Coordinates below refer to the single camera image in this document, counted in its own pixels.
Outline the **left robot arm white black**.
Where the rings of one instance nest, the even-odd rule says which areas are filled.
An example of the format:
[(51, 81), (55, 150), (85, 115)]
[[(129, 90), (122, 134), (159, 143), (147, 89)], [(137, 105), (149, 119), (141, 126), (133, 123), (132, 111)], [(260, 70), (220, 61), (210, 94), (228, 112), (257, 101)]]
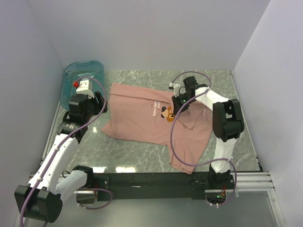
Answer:
[(89, 190), (94, 186), (93, 169), (87, 166), (75, 167), (70, 175), (59, 181), (69, 156), (79, 146), (88, 125), (107, 112), (107, 101), (99, 91), (93, 97), (75, 94), (69, 102), (56, 132), (51, 150), (36, 174), (27, 185), (19, 185), (14, 196), (20, 212), (20, 226), (24, 218), (47, 223), (55, 222), (66, 200), (79, 188)]

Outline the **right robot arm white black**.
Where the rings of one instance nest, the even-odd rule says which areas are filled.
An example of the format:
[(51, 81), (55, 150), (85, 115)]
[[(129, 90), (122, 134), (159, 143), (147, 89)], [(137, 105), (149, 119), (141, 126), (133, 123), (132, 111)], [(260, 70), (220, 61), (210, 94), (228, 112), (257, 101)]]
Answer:
[(232, 154), (237, 139), (244, 131), (244, 120), (241, 105), (238, 99), (225, 98), (211, 89), (211, 85), (198, 84), (194, 76), (183, 80), (183, 86), (170, 82), (173, 90), (172, 101), (174, 116), (189, 108), (194, 101), (204, 104), (212, 111), (212, 129), (216, 136), (214, 159), (209, 161), (207, 183), (214, 189), (220, 188), (229, 182), (235, 183), (236, 176), (231, 176)]

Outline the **pink printed t shirt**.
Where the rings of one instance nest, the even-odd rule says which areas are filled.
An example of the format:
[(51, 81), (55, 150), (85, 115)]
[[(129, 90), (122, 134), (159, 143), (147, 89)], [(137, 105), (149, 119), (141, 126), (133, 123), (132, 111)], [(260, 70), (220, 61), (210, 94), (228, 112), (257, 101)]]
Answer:
[(107, 136), (166, 145), (170, 165), (191, 174), (212, 133), (212, 112), (194, 102), (178, 118), (172, 92), (113, 83), (109, 91), (110, 120), (101, 129)]

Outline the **teal plastic bin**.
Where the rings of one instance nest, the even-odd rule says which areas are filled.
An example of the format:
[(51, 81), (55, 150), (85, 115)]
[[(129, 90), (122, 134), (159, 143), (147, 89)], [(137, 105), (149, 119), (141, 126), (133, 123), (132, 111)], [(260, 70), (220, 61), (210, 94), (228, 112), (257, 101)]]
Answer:
[(60, 104), (64, 109), (69, 110), (70, 98), (76, 94), (76, 88), (73, 86), (74, 81), (84, 76), (96, 79), (105, 87), (104, 66), (101, 62), (85, 61), (68, 65), (63, 72), (60, 94)]

